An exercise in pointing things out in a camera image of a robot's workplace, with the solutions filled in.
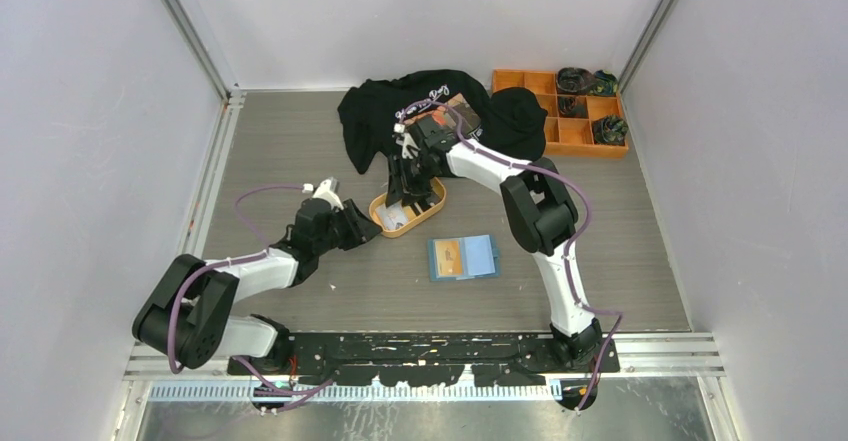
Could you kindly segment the yellow oval tray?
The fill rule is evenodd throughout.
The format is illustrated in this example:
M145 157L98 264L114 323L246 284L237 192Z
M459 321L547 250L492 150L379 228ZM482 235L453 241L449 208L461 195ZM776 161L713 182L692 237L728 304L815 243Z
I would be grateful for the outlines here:
M419 226L441 211L445 204L446 188L439 178L431 180L432 192L423 201L409 206L401 202L386 204L387 194L376 197L369 206L369 215L387 238L397 238Z

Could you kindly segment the gold orange card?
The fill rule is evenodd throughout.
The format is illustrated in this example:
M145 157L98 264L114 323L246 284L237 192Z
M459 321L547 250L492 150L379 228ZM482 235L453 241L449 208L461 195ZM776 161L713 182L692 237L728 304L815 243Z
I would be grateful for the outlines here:
M455 277L464 273L461 242L458 239L435 240L433 254L439 277Z

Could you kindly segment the blue leather card holder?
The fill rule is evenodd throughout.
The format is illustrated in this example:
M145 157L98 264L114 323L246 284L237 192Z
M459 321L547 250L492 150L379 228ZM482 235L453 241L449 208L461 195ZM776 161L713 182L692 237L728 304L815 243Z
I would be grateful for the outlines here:
M437 275L433 243L440 239L458 239L461 242L461 259L464 269L462 275L455 277ZM427 252L429 276L433 282L495 278L501 274L500 251L495 238L491 235L430 239L427 243Z

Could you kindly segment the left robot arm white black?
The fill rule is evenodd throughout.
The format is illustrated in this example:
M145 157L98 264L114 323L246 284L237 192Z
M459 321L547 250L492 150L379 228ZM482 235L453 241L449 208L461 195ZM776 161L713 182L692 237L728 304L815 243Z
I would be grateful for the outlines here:
M284 237L258 253L218 261L176 257L136 315L132 335L166 355L175 373L214 356L253 359L265 372L280 373L292 358L287 329L259 315L234 316L233 306L303 283L322 255L357 248L381 231L352 200L310 198Z

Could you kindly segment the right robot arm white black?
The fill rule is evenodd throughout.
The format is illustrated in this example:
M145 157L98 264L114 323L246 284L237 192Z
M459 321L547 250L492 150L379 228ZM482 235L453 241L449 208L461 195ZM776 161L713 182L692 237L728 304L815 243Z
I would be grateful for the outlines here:
M508 157L451 132L432 117L398 122L400 153L389 158L386 205L408 206L432 195L435 178L473 181L502 199L510 232L540 271L551 312L552 350L567 371L602 357L608 344L585 300L574 259L577 207L553 163Z

